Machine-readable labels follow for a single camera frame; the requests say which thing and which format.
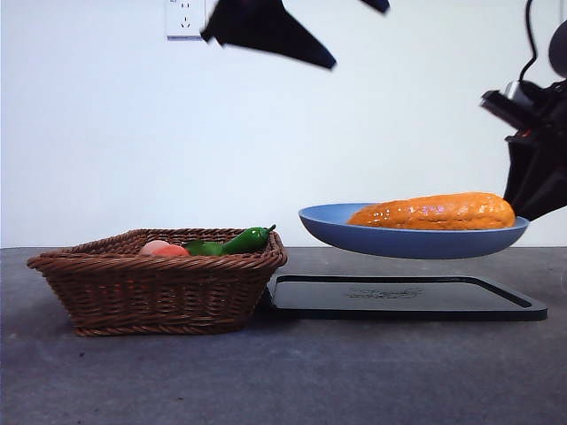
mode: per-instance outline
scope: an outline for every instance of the green chili pepper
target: green chili pepper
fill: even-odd
[[[269,232],[274,230],[276,225],[271,228],[248,228],[240,235],[230,239],[222,246],[223,254],[245,254],[254,252],[266,246],[268,243]]]
[[[184,243],[183,248],[189,251],[190,255],[222,255],[222,244],[217,242],[204,242],[195,239]]]

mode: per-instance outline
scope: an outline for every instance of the wicker basket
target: wicker basket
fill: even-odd
[[[163,239],[226,242],[243,229],[138,229],[27,261],[42,272],[80,336],[218,334],[242,328],[287,255],[271,232],[263,251],[221,257],[137,255]]]

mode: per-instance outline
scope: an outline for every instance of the blue plate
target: blue plate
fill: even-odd
[[[530,222],[516,218],[511,228],[486,230],[414,230],[346,224],[368,204],[316,205],[299,211],[307,231],[329,245],[363,254],[402,259],[468,259],[508,248]]]

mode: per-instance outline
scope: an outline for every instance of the black tray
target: black tray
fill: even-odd
[[[470,276],[279,275],[262,305],[308,319],[541,321],[548,316],[540,301]]]

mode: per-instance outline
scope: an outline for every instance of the orange bread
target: orange bread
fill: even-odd
[[[381,228],[470,230],[509,228],[516,215],[494,193],[465,192],[367,205],[347,224]]]

